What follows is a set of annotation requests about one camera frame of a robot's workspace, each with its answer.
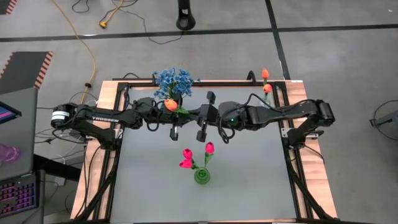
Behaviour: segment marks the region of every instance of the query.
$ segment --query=green vase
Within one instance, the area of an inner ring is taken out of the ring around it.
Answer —
[[[195,181],[198,184],[207,184],[210,180],[210,172],[206,168],[199,168],[195,172]]]

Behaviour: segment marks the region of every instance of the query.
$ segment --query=rgb keyboard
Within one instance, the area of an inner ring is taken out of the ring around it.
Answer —
[[[39,187],[34,174],[0,182],[0,218],[36,208]]]

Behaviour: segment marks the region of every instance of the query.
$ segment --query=orange tulip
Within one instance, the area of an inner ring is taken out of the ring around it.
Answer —
[[[261,72],[261,77],[262,77],[263,79],[269,78],[269,72],[268,72],[268,70],[266,70],[265,68],[263,68],[263,69],[262,69],[262,72]]]
[[[272,86],[270,84],[265,84],[262,89],[264,90],[264,93],[270,93],[272,91]]]
[[[175,111],[178,108],[178,104],[174,100],[165,100],[164,105],[169,111]]]

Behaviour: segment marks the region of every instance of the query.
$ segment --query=wooden table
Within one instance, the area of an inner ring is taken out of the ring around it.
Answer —
[[[101,92],[99,94],[97,107],[106,108],[106,109],[114,108],[114,104],[115,104],[115,100],[116,100],[116,92],[117,92],[117,87],[118,87],[119,82],[151,83],[152,81],[150,81],[150,80],[104,81],[102,84],[102,87],[101,87]],[[251,82],[251,81],[250,80],[247,80],[247,81],[242,81],[242,80],[203,80],[201,82],[206,83],[206,82]],[[304,89],[303,81],[289,80],[289,81],[284,81],[284,82],[286,85],[287,94],[289,97],[290,104],[294,104],[300,100],[307,99],[307,94]],[[120,101],[120,107],[119,107],[120,110],[123,108],[123,103],[124,103],[124,99],[122,97],[121,101]],[[294,126],[298,127],[304,121],[305,121],[305,118],[295,119]],[[110,126],[109,123],[102,122],[102,121],[94,121],[94,124],[101,128],[108,128]],[[87,173],[88,173],[88,168],[89,168],[88,164],[90,163],[91,158],[93,157],[93,154],[99,145],[100,144],[97,140],[92,140],[88,143],[88,146],[86,149],[86,157],[85,157]],[[313,148],[314,150],[316,150],[320,153],[320,147],[319,147],[317,140],[307,140],[306,145],[310,146],[311,148]],[[102,167],[103,167],[104,154],[105,154],[104,150],[99,150],[96,153],[95,157],[93,158],[93,162],[91,165],[87,204],[91,201],[91,199],[94,197],[95,193],[98,190],[100,176],[101,176]],[[308,190],[313,195],[315,200],[327,212],[327,214],[331,215],[332,217],[336,217],[336,210],[335,210],[335,206],[334,206],[333,199],[331,196],[330,187],[329,187],[329,183],[328,183],[328,177],[326,176],[326,170],[325,170],[325,166],[323,164],[322,159],[315,153],[307,150],[306,148],[303,148],[300,150],[300,155],[301,155],[301,159],[302,159],[303,171],[304,171],[305,181],[307,183]],[[110,158],[113,158],[113,157],[114,157],[114,152],[111,153]],[[108,166],[107,171],[109,172],[113,165],[113,159],[109,160],[108,165],[109,166]],[[297,166],[296,166],[295,161],[293,161],[293,165],[296,169]],[[78,184],[75,201],[73,204],[72,214],[70,217],[71,219],[73,219],[77,216],[77,213],[78,213],[79,209],[81,208],[81,205],[84,201],[84,197],[85,197],[85,176],[84,175],[85,175],[85,172],[84,172],[84,168],[83,168],[81,175],[80,175],[80,181]],[[300,209],[301,216],[302,216],[302,218],[306,218],[307,215],[306,215],[306,211],[305,211],[305,204],[304,204],[303,196],[297,187],[296,187],[296,191],[297,191],[297,198],[298,198],[298,207]],[[106,206],[108,203],[108,194],[109,194],[109,187],[103,195],[98,218],[105,218]],[[287,217],[287,218],[288,219],[283,219],[283,220],[253,220],[253,221],[262,221],[262,222],[292,222],[292,221],[294,221],[294,219],[291,219],[289,217]]]

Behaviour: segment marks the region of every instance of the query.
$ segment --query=desk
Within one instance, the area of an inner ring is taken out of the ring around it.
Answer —
[[[132,85],[139,85],[139,86],[151,86],[152,80],[123,80],[123,81],[105,81],[103,82],[101,92],[99,94],[99,100],[98,100],[98,107],[99,108],[107,108],[107,109],[114,109],[115,104],[118,103],[118,108],[121,110],[123,107],[123,95],[120,97],[120,101],[116,101],[116,96],[118,94],[118,84],[120,83],[131,83]],[[236,85],[243,85],[243,83],[247,83],[249,85],[252,81],[251,80],[203,80],[202,84],[206,85],[214,85],[217,84],[218,82],[220,83],[229,83],[230,85],[236,84]],[[287,93],[287,99],[289,100],[290,104],[294,104],[300,100],[304,100],[307,98],[307,95],[305,93],[304,89],[304,84],[302,81],[276,81],[282,86],[285,86],[286,93]],[[283,100],[283,94],[282,90],[278,90],[278,92],[281,92],[281,94],[278,94],[280,98],[280,104],[284,104]],[[305,119],[295,119],[293,120],[294,126],[297,127],[299,126]],[[101,127],[101,128],[108,128],[109,123],[101,122],[101,121],[95,121],[95,125]],[[316,140],[308,140],[307,145],[314,148],[318,152],[320,152],[320,148],[318,145],[318,142]],[[91,161],[91,158],[93,158],[93,154],[97,147],[99,146],[98,141],[92,141],[88,144],[87,151],[86,151],[86,157],[85,157],[85,163],[86,163],[86,171],[88,173],[88,164]],[[92,167],[91,167],[91,173],[90,173],[90,182],[89,182],[89,188],[88,188],[88,203],[91,201],[91,199],[95,196],[95,193],[98,191],[98,188],[100,186],[100,179],[101,179],[101,174],[104,176],[104,174],[108,174],[109,171],[111,170],[111,167],[113,165],[114,159],[113,157],[115,156],[115,152],[110,152],[109,153],[109,159],[108,159],[108,165],[104,166],[104,160],[105,160],[105,151],[100,150],[99,152],[96,153],[95,157],[93,158],[92,162]],[[331,216],[335,217],[336,212],[335,212],[335,207],[333,204],[333,199],[331,197],[331,192],[330,192],[330,187],[328,184],[328,179],[326,176],[326,170],[325,166],[323,165],[322,160],[315,154],[312,154],[312,152],[306,150],[306,149],[301,149],[298,153],[301,156],[301,159],[296,159],[294,160],[294,167],[297,170],[298,168],[298,162],[302,162],[302,168],[303,168],[303,174],[305,176],[305,182],[307,184],[307,187],[313,197],[316,199],[316,201],[323,207],[323,209]],[[101,204],[100,206],[96,209],[97,212],[94,214],[94,212],[91,214],[89,219],[102,219],[102,218],[108,218],[110,216],[109,208],[108,208],[108,199],[109,199],[109,188],[106,190],[104,193]],[[296,188],[296,193],[297,193],[297,206],[298,209],[300,210],[301,217],[306,218],[307,213],[306,213],[306,206],[305,202],[303,199],[302,194],[300,193],[299,189]],[[81,172],[80,176],[80,181],[78,185],[78,189],[76,192],[76,197],[75,197],[75,202],[73,204],[73,209],[72,209],[72,214],[71,218],[75,218],[77,216],[77,213],[84,201],[85,197],[85,181],[84,181],[84,172]],[[268,222],[291,222],[291,219],[286,219],[286,220],[267,220]]]

